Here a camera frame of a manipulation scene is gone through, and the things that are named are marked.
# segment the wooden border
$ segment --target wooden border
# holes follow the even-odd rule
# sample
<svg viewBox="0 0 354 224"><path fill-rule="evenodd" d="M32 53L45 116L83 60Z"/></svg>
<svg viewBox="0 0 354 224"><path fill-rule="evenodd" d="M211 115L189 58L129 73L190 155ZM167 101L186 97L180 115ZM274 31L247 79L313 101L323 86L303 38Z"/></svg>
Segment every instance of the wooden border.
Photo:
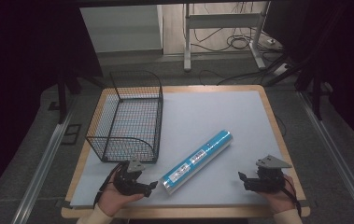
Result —
<svg viewBox="0 0 354 224"><path fill-rule="evenodd" d="M163 92L214 92L214 91L257 91L261 96L264 109L269 118L270 125L275 134L283 160L293 166L290 154L285 145L281 131L278 128L273 110L267 99L266 93L262 86L247 85L247 86L169 86L163 87ZM83 172L84 165L90 152L90 145L87 141L83 145L82 152L78 159L78 165L75 170L71 185L66 194L65 200L70 202L74 195L78 181ZM302 185L294 168L289 169L289 175L293 178L293 183L296 188L296 195L299 201L306 200ZM91 209L63 208L62 216L65 218L76 218L88 215ZM302 217L307 217L310 214L308 206L302 207ZM115 217L118 218L208 218L208 217L270 217L272 213L267 205L243 205L243 206L222 206L222 207L129 207L121 209Z"/></svg>

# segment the black wire basket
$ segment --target black wire basket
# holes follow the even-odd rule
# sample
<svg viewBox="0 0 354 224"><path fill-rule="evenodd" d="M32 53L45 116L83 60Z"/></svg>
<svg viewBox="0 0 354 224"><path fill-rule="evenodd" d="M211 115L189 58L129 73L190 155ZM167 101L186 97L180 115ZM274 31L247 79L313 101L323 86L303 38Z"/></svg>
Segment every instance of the black wire basket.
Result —
<svg viewBox="0 0 354 224"><path fill-rule="evenodd" d="M99 159L126 161L136 157L154 163L159 158L163 89L150 72L110 74L86 135Z"/></svg>

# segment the blue cylinder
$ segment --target blue cylinder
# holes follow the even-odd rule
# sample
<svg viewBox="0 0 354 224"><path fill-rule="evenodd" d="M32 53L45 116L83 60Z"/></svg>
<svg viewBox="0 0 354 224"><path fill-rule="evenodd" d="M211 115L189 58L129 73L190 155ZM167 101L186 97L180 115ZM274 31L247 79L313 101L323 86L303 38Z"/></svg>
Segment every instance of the blue cylinder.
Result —
<svg viewBox="0 0 354 224"><path fill-rule="evenodd" d="M195 173L216 157L233 141L233 136L223 130L195 150L188 158L165 174L160 182L169 194L182 186Z"/></svg>

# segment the sleeve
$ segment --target sleeve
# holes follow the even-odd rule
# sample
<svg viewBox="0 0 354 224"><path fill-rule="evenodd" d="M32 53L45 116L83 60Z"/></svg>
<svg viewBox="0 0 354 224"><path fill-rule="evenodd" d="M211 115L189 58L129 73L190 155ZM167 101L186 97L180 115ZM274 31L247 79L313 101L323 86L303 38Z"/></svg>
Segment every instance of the sleeve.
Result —
<svg viewBox="0 0 354 224"><path fill-rule="evenodd" d="M107 216L100 207L98 207L97 203L92 213L86 217L81 217L77 224L109 224L112 219L113 217Z"/></svg>
<svg viewBox="0 0 354 224"><path fill-rule="evenodd" d="M296 209L274 214L276 224L302 224Z"/></svg>

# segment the human hand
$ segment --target human hand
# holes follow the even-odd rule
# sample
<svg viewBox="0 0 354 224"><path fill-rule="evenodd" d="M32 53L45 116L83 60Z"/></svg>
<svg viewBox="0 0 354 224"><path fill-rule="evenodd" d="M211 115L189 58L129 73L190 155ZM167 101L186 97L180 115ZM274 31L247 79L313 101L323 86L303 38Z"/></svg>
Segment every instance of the human hand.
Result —
<svg viewBox="0 0 354 224"><path fill-rule="evenodd" d="M144 194L122 195L113 185L114 177L115 174L110 177L110 181L98 201L100 209L109 217L113 217L125 204L138 201L144 197Z"/></svg>
<svg viewBox="0 0 354 224"><path fill-rule="evenodd" d="M285 189L289 191L292 195L295 195L292 177L284 175L284 178L286 179ZM269 202L270 209L273 214L285 212L295 208L295 204L290 199L290 197L288 197L282 191L279 191L278 193L257 193L263 196Z"/></svg>

